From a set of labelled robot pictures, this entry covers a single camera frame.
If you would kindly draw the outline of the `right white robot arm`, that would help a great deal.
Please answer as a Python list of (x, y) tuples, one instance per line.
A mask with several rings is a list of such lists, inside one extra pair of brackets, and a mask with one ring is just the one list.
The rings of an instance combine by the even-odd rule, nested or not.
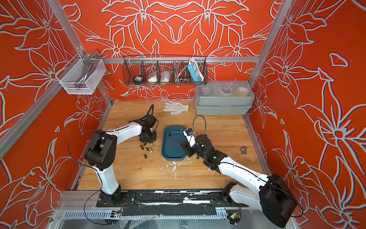
[(277, 227), (286, 227), (300, 204), (279, 175), (268, 176), (239, 164), (216, 150), (206, 134), (194, 136), (192, 129), (185, 130), (183, 134), (187, 142), (181, 146), (188, 157), (198, 155), (210, 170), (235, 179), (223, 192), (228, 196), (227, 203), (244, 204), (260, 210)]

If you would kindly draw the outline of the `teal plastic storage box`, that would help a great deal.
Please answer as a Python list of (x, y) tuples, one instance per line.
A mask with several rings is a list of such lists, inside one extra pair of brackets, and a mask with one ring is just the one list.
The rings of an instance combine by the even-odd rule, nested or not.
[(171, 131), (183, 132), (186, 130), (183, 126), (168, 126), (164, 130), (162, 142), (162, 156), (167, 161), (182, 161), (186, 154), (181, 147), (181, 143), (186, 143), (187, 139), (184, 134), (172, 134), (168, 136)]

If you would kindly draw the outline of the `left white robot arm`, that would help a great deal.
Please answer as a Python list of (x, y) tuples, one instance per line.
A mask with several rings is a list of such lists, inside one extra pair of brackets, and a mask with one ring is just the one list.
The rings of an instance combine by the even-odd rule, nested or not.
[(84, 158), (100, 182), (99, 205), (115, 207), (122, 201), (121, 186), (113, 170), (117, 146), (135, 136), (139, 137), (144, 146), (153, 143), (156, 141), (153, 127), (157, 123), (158, 120), (153, 115), (146, 114), (117, 129), (94, 132)]

